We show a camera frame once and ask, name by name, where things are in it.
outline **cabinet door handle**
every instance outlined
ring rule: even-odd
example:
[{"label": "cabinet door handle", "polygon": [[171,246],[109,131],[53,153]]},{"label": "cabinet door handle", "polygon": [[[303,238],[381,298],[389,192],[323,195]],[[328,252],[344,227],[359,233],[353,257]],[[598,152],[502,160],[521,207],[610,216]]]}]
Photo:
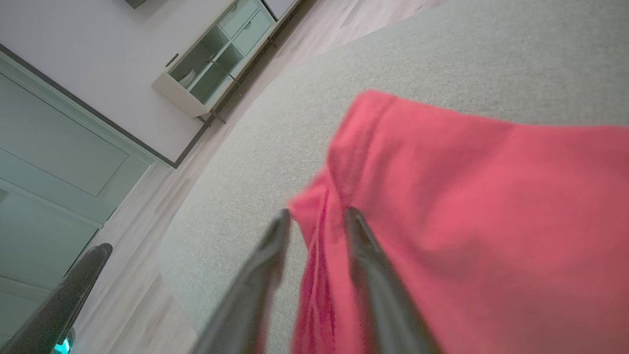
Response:
[{"label": "cabinet door handle", "polygon": [[175,54],[175,56],[168,62],[168,64],[166,64],[166,67],[168,67],[169,65],[172,64],[173,61],[175,61],[175,59],[179,56],[179,53]]},{"label": "cabinet door handle", "polygon": [[214,54],[210,55],[209,58],[206,60],[206,63],[214,61],[214,57],[216,57],[216,54],[218,54],[218,53],[214,52]]}]

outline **gray upholstery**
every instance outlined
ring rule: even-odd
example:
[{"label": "gray upholstery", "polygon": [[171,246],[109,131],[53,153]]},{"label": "gray upholstery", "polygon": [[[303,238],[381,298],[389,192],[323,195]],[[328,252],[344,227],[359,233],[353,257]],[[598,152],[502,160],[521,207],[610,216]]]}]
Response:
[{"label": "gray upholstery", "polygon": [[[626,0],[451,0],[289,69],[177,213],[160,250],[165,281],[202,329],[367,88],[520,123],[629,123],[628,17]],[[269,353],[288,348],[298,302],[306,248],[295,225],[291,237]]]}]

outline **white wall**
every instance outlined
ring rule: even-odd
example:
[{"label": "white wall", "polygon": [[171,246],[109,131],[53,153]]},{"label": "white wall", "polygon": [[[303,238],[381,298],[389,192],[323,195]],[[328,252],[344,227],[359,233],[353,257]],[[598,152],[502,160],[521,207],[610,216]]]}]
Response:
[{"label": "white wall", "polygon": [[0,43],[175,161],[201,127],[151,84],[232,0],[0,0]]}]

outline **cabinet shelf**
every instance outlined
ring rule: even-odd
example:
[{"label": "cabinet shelf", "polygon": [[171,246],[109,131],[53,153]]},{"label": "cabinet shelf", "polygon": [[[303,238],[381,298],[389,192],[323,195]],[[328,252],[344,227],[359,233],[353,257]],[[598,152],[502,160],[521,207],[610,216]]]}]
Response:
[{"label": "cabinet shelf", "polygon": [[202,77],[203,77],[203,76],[204,76],[204,75],[208,72],[209,68],[210,68],[212,65],[214,65],[214,61],[215,61],[216,59],[218,59],[218,57],[220,57],[220,56],[221,56],[221,55],[225,52],[225,50],[227,49],[227,47],[229,47],[229,46],[230,46],[230,43],[228,42],[227,44],[225,44],[225,45],[223,46],[223,48],[221,48],[221,50],[220,50],[218,53],[216,53],[216,55],[214,55],[214,57],[212,57],[212,56],[210,55],[210,58],[208,58],[209,60],[208,60],[207,65],[205,65],[205,67],[203,68],[203,70],[201,70],[201,72],[200,72],[200,73],[196,76],[196,78],[195,78],[195,79],[194,79],[194,81],[190,84],[190,86],[188,86],[187,90],[188,90],[189,92],[190,92],[190,91],[192,91],[192,89],[193,89],[193,88],[197,85],[197,83],[201,80],[201,78],[202,78]]},{"label": "cabinet shelf", "polygon": [[222,53],[199,75],[190,93],[204,105],[214,103],[214,98],[232,82],[231,72],[245,57],[233,43],[229,43]]},{"label": "cabinet shelf", "polygon": [[230,39],[218,27],[212,27],[170,70],[170,76],[181,83],[187,75],[194,71],[195,81],[197,81],[196,78],[201,76],[201,72],[209,69],[207,67],[208,59],[214,54],[225,50],[229,44]]}]

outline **wooden floor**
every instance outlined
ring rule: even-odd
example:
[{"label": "wooden floor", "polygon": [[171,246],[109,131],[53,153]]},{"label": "wooden floor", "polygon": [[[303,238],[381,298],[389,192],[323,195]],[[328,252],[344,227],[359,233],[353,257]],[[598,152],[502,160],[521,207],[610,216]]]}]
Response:
[{"label": "wooden floor", "polygon": [[162,236],[208,161],[287,67],[413,16],[435,0],[306,0],[178,169],[151,166],[93,244],[114,252],[75,322],[73,353],[187,353],[196,333],[157,267]]}]

